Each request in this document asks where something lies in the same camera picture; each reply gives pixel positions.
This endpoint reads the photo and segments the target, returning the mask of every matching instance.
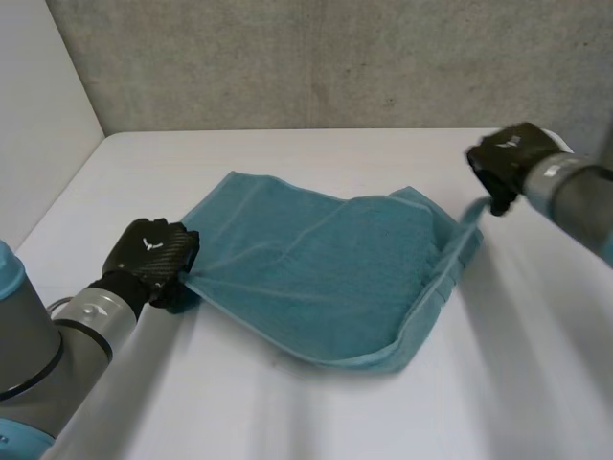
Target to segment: folded towel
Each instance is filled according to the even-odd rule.
[[[232,172],[183,219],[186,286],[288,353],[369,372],[407,365],[481,241],[412,188],[339,199]]]

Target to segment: blue towel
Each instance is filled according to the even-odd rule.
[[[395,372],[428,336],[480,244],[412,188],[344,200],[231,172],[183,219],[200,232],[186,286],[292,355]]]

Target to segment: white tabletop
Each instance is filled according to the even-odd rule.
[[[128,133],[106,139],[18,251],[43,301],[100,276],[125,227],[183,217],[231,171],[330,195],[414,186],[453,217],[487,129]],[[525,203],[397,376],[313,369],[202,306],[147,308],[46,458],[613,458],[613,273]]]

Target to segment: gray concrete wall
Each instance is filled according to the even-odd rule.
[[[495,127],[592,151],[612,0],[47,0],[107,134]]]

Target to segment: white wall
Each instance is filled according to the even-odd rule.
[[[0,239],[16,248],[102,139],[44,0],[0,1]]]

